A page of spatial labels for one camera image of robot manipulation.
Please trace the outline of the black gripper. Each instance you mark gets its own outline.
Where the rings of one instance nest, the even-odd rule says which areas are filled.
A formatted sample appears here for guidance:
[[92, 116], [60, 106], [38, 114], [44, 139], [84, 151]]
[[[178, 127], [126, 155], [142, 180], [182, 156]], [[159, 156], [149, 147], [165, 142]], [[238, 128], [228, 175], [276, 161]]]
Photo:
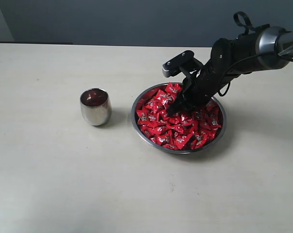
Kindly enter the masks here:
[[211, 61], [204, 65], [192, 61], [191, 65], [179, 67], [185, 78], [182, 81], [182, 91], [166, 109], [169, 117], [206, 105], [212, 96], [231, 82], [231, 75], [225, 69], [217, 72]]

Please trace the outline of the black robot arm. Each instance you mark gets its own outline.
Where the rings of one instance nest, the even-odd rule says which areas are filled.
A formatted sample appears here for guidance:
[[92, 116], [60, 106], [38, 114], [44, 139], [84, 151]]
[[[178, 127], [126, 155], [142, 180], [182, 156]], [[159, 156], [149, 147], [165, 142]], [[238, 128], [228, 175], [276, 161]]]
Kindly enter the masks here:
[[233, 15], [244, 32], [233, 40], [220, 38], [211, 49], [210, 59], [202, 64], [194, 52], [186, 50], [162, 66], [167, 78], [183, 73], [182, 90], [167, 113], [192, 111], [206, 105], [221, 89], [229, 89], [233, 79], [256, 71], [277, 70], [293, 62], [293, 31], [264, 24], [254, 27], [244, 12]]

